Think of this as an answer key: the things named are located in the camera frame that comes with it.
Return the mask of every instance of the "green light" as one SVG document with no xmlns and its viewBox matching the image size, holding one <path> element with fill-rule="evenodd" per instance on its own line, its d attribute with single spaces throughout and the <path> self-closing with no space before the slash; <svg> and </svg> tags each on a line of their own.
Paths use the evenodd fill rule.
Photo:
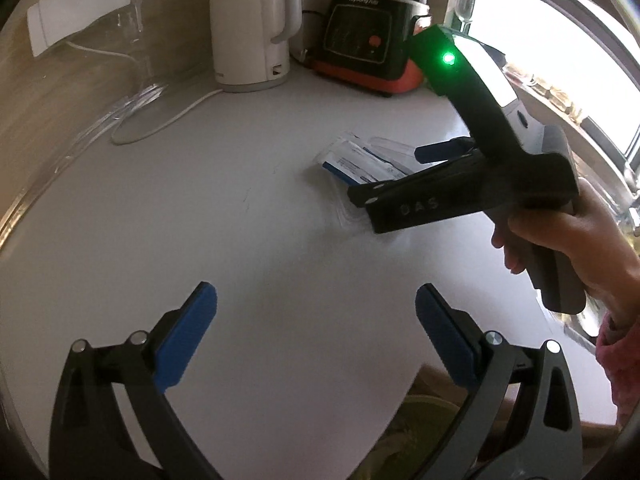
<svg viewBox="0 0 640 480">
<path fill-rule="evenodd" d="M 445 52 L 442 56 L 442 62 L 447 65 L 453 65 L 456 62 L 456 56 L 451 52 Z"/>
</svg>

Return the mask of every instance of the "window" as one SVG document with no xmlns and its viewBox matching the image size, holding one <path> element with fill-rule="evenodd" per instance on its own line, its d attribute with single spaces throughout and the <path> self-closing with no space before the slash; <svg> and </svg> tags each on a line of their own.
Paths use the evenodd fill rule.
<svg viewBox="0 0 640 480">
<path fill-rule="evenodd" d="M 565 91 L 623 173 L 640 165 L 640 47 L 609 0 L 476 0 L 469 34 Z"/>
</svg>

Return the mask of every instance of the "human hand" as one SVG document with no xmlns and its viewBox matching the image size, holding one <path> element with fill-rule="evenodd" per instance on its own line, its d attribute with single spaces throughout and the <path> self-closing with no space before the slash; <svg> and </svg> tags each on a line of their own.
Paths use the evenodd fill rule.
<svg viewBox="0 0 640 480">
<path fill-rule="evenodd" d="M 640 258 L 591 184 L 581 178 L 578 187 L 574 216 L 523 209 L 509 218 L 509 229 L 529 242 L 566 254 L 587 292 L 607 305 L 616 326 L 629 327 L 640 315 Z M 525 270 L 498 228 L 492 244 L 504 247 L 504 265 L 513 274 Z"/>
</svg>

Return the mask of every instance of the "pink sleeve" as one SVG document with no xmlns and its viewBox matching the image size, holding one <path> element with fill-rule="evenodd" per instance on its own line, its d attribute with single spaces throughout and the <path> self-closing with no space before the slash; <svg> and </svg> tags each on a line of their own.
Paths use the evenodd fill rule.
<svg viewBox="0 0 640 480">
<path fill-rule="evenodd" d="M 596 343 L 596 359 L 611 381 L 618 423 L 625 424 L 640 399 L 640 320 L 621 336 L 607 314 Z"/>
</svg>

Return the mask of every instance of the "white kettle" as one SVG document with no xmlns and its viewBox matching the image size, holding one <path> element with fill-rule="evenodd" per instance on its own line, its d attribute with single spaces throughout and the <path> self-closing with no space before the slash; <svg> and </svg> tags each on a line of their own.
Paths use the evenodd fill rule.
<svg viewBox="0 0 640 480">
<path fill-rule="evenodd" d="M 216 81 L 227 92 L 282 83 L 289 45 L 302 24 L 302 0 L 209 0 Z"/>
</svg>

